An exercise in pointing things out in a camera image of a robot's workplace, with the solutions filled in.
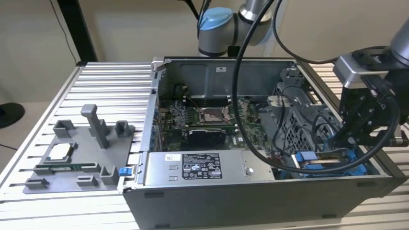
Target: black pole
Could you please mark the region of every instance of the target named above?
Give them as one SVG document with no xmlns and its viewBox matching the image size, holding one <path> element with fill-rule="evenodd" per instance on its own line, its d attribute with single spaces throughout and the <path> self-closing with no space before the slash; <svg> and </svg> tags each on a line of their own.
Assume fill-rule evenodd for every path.
<svg viewBox="0 0 409 230">
<path fill-rule="evenodd" d="M 81 61 L 97 61 L 78 0 L 57 0 Z"/>
</svg>

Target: floor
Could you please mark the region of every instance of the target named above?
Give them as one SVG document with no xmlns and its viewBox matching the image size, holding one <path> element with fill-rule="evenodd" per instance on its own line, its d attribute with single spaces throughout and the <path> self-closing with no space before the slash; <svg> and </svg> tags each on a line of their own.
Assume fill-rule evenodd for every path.
<svg viewBox="0 0 409 230">
<path fill-rule="evenodd" d="M 25 108 L 25 114 L 21 120 L 5 128 L 0 128 L 0 144 L 18 148 L 32 127 L 37 123 L 49 102 L 20 103 Z M 10 160 L 14 150 L 0 146 L 0 172 Z"/>
</svg>

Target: black stand base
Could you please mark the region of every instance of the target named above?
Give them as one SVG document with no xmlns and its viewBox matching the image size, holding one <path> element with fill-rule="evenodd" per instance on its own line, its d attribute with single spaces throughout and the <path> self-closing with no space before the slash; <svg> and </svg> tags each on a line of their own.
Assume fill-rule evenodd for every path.
<svg viewBox="0 0 409 230">
<path fill-rule="evenodd" d="M 0 128 L 10 126 L 24 116 L 25 109 L 17 103 L 0 104 Z"/>
</svg>

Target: screw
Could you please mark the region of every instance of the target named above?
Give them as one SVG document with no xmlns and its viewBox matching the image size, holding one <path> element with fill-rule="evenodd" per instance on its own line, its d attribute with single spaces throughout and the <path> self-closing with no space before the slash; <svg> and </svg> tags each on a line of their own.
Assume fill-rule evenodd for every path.
<svg viewBox="0 0 409 230">
<path fill-rule="evenodd" d="M 251 168 L 243 168 L 243 170 L 245 170 L 245 174 L 246 174 L 247 176 L 251 176 L 251 175 L 254 174 L 254 169 L 251 169 Z"/>
</svg>

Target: beige wall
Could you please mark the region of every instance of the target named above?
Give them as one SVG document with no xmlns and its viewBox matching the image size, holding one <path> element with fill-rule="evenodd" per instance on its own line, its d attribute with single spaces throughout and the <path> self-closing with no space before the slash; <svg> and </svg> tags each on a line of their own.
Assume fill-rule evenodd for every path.
<svg viewBox="0 0 409 230">
<path fill-rule="evenodd" d="M 389 45 L 409 17 L 409 0 L 287 0 L 283 10 L 278 33 L 285 46 L 303 58 L 323 60 Z M 271 53 L 287 56 L 278 44 Z"/>
<path fill-rule="evenodd" d="M 201 0 L 193 1 L 199 9 Z M 211 7 L 238 9 L 243 0 L 214 0 Z M 177 0 L 81 0 L 100 60 L 149 61 L 154 56 L 195 56 L 195 19 Z M 259 56 L 262 46 L 246 55 Z"/>
<path fill-rule="evenodd" d="M 201 0 L 193 1 L 198 8 Z M 242 2 L 214 0 L 211 7 L 235 11 Z M 195 21 L 181 1 L 80 0 L 80 4 L 101 61 L 197 55 Z M 323 59 L 387 44 L 407 12 L 409 0 L 289 0 L 279 34 L 294 52 Z M 262 50 L 250 47 L 246 55 L 261 56 Z M 275 46 L 271 53 L 285 55 Z M 74 64 L 48 0 L 0 1 L 0 58 L 0 103 L 49 101 Z"/>
<path fill-rule="evenodd" d="M 49 101 L 73 66 L 48 0 L 0 1 L 0 103 Z"/>
</svg>

